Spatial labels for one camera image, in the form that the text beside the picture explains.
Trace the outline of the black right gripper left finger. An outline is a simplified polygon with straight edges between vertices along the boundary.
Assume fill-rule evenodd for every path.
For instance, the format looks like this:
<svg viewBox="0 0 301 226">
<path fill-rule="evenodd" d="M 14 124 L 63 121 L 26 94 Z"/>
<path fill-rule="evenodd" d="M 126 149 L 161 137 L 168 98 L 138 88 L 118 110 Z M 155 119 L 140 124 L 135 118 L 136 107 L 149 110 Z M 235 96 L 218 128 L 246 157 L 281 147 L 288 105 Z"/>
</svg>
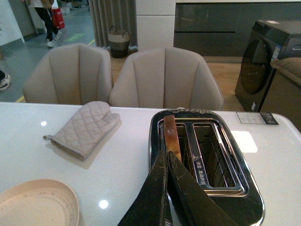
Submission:
<svg viewBox="0 0 301 226">
<path fill-rule="evenodd" d="M 164 151 L 159 151 L 141 190 L 119 226 L 164 226 L 166 222 L 168 167 Z"/>
</svg>

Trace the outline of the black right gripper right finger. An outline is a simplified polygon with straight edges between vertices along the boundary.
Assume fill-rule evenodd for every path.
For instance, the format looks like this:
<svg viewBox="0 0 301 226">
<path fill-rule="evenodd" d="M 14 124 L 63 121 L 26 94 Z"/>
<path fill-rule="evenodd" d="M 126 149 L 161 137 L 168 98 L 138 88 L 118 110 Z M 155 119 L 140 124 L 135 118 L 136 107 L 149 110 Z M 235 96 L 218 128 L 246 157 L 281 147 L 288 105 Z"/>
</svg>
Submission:
<svg viewBox="0 0 301 226">
<path fill-rule="evenodd" d="M 168 192 L 183 226 L 236 226 L 173 152 L 167 154 Z"/>
</svg>

